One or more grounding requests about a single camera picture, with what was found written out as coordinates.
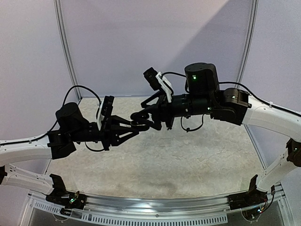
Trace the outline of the black earbud charging case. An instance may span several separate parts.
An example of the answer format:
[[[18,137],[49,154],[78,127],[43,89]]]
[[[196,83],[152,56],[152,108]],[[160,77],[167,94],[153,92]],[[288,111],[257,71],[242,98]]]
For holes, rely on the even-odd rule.
[[[131,122],[130,125],[132,128],[138,130],[138,131],[147,131],[149,126],[149,114],[148,113],[133,113],[130,116]]]

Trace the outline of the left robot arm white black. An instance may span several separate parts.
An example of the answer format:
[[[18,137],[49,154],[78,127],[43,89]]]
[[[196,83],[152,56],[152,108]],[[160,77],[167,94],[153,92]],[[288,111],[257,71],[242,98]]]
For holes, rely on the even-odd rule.
[[[102,122],[89,122],[79,106],[70,102],[56,113],[60,128],[43,138],[13,140],[0,145],[0,184],[30,189],[52,196],[59,204],[66,204],[70,194],[62,178],[58,175],[37,174],[14,166],[16,162],[36,159],[61,159],[76,151],[75,144],[81,142],[101,142],[105,151],[110,146],[119,146],[139,134],[130,122],[111,116],[112,106],[105,112]]]

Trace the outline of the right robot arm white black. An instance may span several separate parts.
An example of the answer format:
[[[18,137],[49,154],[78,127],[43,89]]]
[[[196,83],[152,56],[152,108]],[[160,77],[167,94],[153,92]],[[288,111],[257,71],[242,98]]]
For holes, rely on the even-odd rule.
[[[154,69],[145,71],[144,77],[155,90],[153,98],[157,102],[151,104],[149,99],[145,100],[141,111],[132,114],[131,119],[160,130],[162,123],[170,129],[176,117],[207,114],[214,120],[258,126],[289,137],[287,152],[261,175],[251,179],[243,201],[254,205],[275,183],[300,167],[300,113],[264,101],[244,85],[221,90],[214,64],[192,63],[185,67],[184,73],[186,93],[176,96],[163,73],[157,73]]]

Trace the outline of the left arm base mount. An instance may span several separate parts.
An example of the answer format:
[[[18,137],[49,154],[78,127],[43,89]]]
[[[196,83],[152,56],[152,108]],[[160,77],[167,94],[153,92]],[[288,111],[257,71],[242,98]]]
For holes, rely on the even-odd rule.
[[[80,191],[70,192],[66,190],[63,179],[59,175],[50,174],[52,179],[52,192],[46,195],[46,201],[63,206],[61,214],[66,214],[67,210],[83,210],[87,196]]]

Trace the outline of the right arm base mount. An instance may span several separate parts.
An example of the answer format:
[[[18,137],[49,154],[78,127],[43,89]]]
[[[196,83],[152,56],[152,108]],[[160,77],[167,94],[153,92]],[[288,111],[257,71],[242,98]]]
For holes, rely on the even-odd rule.
[[[252,210],[242,211],[242,216],[246,220],[251,220],[253,218],[258,218],[262,213],[264,213],[273,203],[275,197],[275,186],[271,187],[272,199],[268,203],[267,192],[260,191],[256,185],[258,175],[251,178],[249,188],[246,192],[231,194],[227,196],[228,204],[231,210],[237,210],[241,208],[251,207],[254,205],[259,205],[264,202],[262,207]]]

